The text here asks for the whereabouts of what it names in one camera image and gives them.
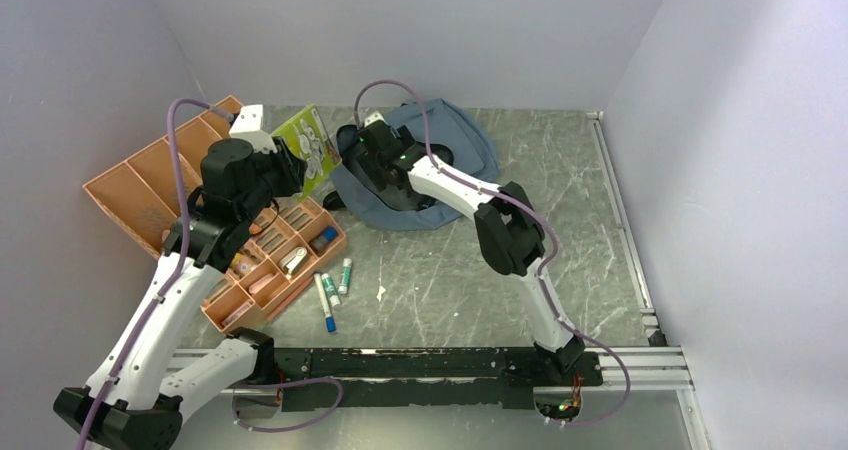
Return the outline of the blue backpack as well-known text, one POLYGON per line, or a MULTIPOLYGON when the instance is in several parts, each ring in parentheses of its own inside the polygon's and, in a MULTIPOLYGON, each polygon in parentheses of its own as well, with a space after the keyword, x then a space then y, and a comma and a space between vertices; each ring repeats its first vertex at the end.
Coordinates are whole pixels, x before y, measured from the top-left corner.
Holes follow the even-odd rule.
POLYGON ((396 135, 410 135, 411 148, 391 162, 398 170, 382 185, 366 172, 369 156, 355 124, 336 132, 342 164, 330 175, 335 187, 324 197, 328 211, 346 210, 380 230, 435 230, 458 218, 472 219, 500 189, 496 149, 487 132, 460 107, 443 99, 376 112, 396 135))

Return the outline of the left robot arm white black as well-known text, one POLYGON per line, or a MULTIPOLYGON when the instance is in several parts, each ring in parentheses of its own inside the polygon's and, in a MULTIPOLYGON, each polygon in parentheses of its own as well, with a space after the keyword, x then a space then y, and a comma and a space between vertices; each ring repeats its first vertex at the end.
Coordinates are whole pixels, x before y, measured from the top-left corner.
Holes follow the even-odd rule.
POLYGON ((62 389, 54 401, 78 448, 168 449, 188 418, 225 388, 279 382, 272 339, 243 327, 177 375, 166 369, 189 314, 247 243, 250 225, 275 199, 302 190, 305 168, 279 137, 210 146, 200 186, 177 189, 179 217, 118 342, 83 386, 62 389))

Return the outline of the lime green paperback book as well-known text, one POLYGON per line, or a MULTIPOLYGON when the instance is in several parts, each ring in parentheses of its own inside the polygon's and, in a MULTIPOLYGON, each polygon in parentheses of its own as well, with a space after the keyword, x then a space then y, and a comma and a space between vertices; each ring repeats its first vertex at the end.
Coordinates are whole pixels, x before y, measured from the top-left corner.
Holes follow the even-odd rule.
POLYGON ((299 201, 309 197, 342 163, 335 137, 314 104, 277 125, 271 136, 281 138, 290 152, 305 163, 302 189, 295 194, 299 201))

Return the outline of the green white glue stick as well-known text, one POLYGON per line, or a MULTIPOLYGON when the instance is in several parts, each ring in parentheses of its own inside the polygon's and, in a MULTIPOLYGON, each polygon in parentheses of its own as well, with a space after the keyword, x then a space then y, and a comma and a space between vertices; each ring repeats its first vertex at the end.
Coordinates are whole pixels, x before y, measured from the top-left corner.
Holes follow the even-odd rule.
POLYGON ((329 304, 333 308, 340 306, 342 302, 333 278, 328 273, 322 273, 321 281, 329 304))

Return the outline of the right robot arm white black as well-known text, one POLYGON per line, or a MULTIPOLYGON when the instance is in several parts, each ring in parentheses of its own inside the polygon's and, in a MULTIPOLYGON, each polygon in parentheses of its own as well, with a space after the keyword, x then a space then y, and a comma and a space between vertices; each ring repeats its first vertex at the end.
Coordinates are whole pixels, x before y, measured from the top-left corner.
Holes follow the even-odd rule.
POLYGON ((465 163, 484 169, 490 150, 473 145, 474 126, 451 127, 458 135, 445 143, 382 119, 339 127, 334 142, 342 163, 331 180, 340 204, 387 231, 436 230, 461 217, 471 221, 486 264, 523 287, 542 376, 565 383, 576 373, 585 343, 554 296, 543 225, 521 185, 500 186, 459 170, 465 163))

